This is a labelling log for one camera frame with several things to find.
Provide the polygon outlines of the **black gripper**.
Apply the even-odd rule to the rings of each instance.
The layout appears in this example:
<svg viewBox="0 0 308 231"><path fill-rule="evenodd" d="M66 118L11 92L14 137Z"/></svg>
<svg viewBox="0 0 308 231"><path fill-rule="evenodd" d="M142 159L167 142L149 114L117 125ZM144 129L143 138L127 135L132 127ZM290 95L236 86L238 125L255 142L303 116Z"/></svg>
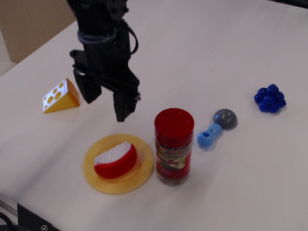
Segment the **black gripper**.
<svg viewBox="0 0 308 231"><path fill-rule="evenodd" d="M128 67L128 61L138 49L130 48L130 28L113 29L107 36L87 35L77 32L83 44L82 51L72 50L74 76L77 86L87 103L92 103L102 93L102 87L114 92L114 109L118 122L135 112L140 100L139 80Z"/></svg>

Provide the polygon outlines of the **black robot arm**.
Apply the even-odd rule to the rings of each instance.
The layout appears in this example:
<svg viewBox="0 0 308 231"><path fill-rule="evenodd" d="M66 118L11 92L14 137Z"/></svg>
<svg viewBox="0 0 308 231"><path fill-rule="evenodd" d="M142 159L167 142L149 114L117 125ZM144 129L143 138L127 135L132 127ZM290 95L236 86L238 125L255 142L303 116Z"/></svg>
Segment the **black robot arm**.
<svg viewBox="0 0 308 231"><path fill-rule="evenodd" d="M83 50L72 50L73 72L87 103L102 93L113 92L116 119L123 122L135 111L140 100L137 77L128 66L139 47L130 48L130 36L136 36L123 19L128 12L125 0L69 0L77 19L77 38Z"/></svg>

